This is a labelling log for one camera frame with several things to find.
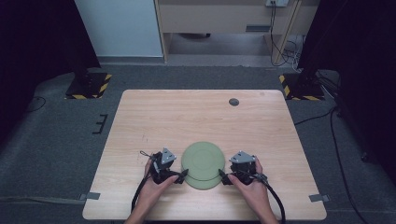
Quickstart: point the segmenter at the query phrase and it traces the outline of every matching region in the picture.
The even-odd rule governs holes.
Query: round plate
[[[221,176],[216,176],[215,178],[211,180],[196,180],[194,178],[191,178],[190,176],[185,177],[185,181],[192,186],[195,189],[212,189],[214,188],[218,183],[221,182]]]
[[[183,169],[195,180],[207,181],[219,176],[225,165],[224,155],[212,143],[197,142],[189,146],[181,157]]]

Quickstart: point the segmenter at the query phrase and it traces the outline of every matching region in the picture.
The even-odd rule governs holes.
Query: yellow and black striped tape
[[[285,92],[286,99],[288,99],[288,100],[311,100],[311,101],[324,100],[324,97],[316,97],[316,96],[309,96],[309,95],[301,96],[301,97],[292,96],[290,94],[290,88],[288,86],[288,83],[286,83],[285,77],[279,76],[279,80],[280,80],[280,83],[282,83],[283,91]]]
[[[73,95],[67,95],[66,99],[84,100],[84,99],[92,99],[92,98],[102,98],[102,96],[105,93],[105,90],[107,88],[108,82],[110,81],[110,78],[111,78],[111,75],[107,74],[107,76],[105,77],[105,80],[102,83],[102,86],[101,86],[99,92],[95,95],[73,94]]]

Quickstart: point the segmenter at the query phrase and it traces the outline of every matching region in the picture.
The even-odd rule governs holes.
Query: human hand
[[[256,172],[262,174],[262,165],[257,157]],[[242,193],[247,205],[256,213],[262,224],[278,223],[270,206],[267,187],[263,183],[254,179],[249,185],[245,185],[234,175],[228,175],[228,178]]]
[[[152,163],[151,159],[148,159],[145,167],[145,173],[149,171],[149,167]],[[148,178],[142,190],[139,193],[139,197],[137,199],[136,206],[132,211],[131,215],[129,215],[128,219],[125,223],[138,224],[143,223],[149,210],[155,205],[156,202],[160,199],[163,192],[171,186],[178,179],[177,175],[173,175],[163,181],[161,184],[156,184],[152,178]]]

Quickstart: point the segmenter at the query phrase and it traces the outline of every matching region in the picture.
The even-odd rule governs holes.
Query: electrical outlet
[[[273,3],[276,4],[277,7],[286,7],[288,5],[289,0],[267,0],[265,5],[267,7],[272,7]]]

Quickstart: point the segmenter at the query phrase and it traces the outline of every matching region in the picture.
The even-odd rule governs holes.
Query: gray carpet
[[[291,72],[288,68],[115,65],[104,70],[113,77],[101,99],[65,100],[72,74],[37,87],[35,95],[42,98],[33,100],[29,106],[33,112],[25,114],[0,148],[0,197],[76,199],[88,192],[125,90],[281,90],[278,76]],[[329,96],[320,102],[287,104],[295,122],[325,114],[334,106]],[[101,114],[108,114],[103,132],[92,134],[99,130],[96,122],[103,119]],[[343,120],[334,116],[333,124],[346,180],[361,214],[369,223],[396,223],[395,186],[378,164],[360,160],[360,148]],[[332,198],[325,203],[328,217],[318,223],[361,223],[343,185],[330,116],[296,128],[320,193]],[[84,220],[82,209],[82,204],[0,203],[0,223],[96,223]]]

